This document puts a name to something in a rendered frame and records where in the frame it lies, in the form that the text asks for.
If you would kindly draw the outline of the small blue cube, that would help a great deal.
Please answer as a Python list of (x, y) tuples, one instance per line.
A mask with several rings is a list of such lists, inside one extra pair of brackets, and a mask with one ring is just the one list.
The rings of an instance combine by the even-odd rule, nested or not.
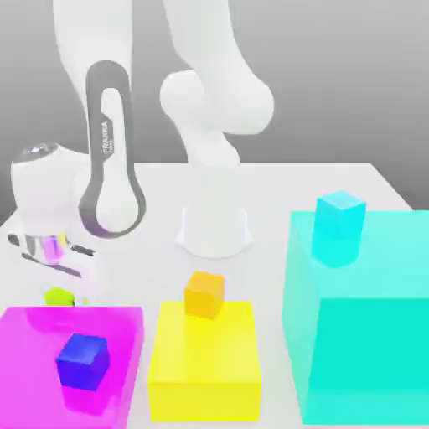
[(73, 333), (55, 358), (62, 386), (96, 391), (110, 365), (105, 338)]

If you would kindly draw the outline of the small cyan cube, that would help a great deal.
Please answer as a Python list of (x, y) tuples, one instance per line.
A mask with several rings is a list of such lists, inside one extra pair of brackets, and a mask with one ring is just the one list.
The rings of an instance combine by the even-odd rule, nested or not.
[(343, 190), (319, 197), (312, 256), (329, 268), (353, 263), (359, 254), (365, 214), (366, 203)]

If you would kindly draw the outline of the small orange cube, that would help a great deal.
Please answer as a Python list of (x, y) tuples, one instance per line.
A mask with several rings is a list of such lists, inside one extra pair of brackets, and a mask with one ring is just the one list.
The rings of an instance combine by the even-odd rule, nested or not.
[(184, 288), (184, 308), (187, 315), (216, 319), (225, 300), (225, 278), (196, 271)]

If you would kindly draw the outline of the large turquoise box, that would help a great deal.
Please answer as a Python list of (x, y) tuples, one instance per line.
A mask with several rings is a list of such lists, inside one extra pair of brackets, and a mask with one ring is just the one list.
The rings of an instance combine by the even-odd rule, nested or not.
[(302, 421), (429, 425), (429, 212), (370, 211), (359, 252), (291, 215), (282, 326)]

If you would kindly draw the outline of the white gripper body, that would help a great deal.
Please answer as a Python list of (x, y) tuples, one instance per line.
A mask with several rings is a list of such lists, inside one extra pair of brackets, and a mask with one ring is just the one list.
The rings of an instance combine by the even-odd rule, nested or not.
[(24, 260), (42, 266), (49, 280), (76, 297), (99, 297), (108, 290), (108, 280), (98, 255), (82, 246), (67, 248), (59, 262), (45, 262), (42, 257), (20, 251)]

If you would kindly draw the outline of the large magenta box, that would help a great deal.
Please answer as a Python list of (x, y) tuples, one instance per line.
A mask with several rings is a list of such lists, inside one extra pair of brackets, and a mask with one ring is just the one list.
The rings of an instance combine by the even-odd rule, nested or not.
[(0, 317), (0, 429), (126, 429), (140, 307), (10, 307)]

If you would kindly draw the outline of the small lime green cube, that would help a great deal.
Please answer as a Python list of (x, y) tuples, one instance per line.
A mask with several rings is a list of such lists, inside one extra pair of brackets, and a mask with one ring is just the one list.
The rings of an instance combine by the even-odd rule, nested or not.
[(54, 307), (86, 306), (88, 304), (86, 297), (77, 296), (72, 292), (60, 287), (52, 287), (47, 292), (45, 292), (44, 300), (48, 306)]

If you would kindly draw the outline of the large yellow box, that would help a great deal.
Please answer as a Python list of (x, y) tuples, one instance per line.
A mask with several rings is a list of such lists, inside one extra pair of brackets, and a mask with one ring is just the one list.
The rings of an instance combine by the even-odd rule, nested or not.
[(251, 302), (225, 302), (214, 320), (163, 302), (147, 377), (156, 422), (253, 422), (261, 368)]

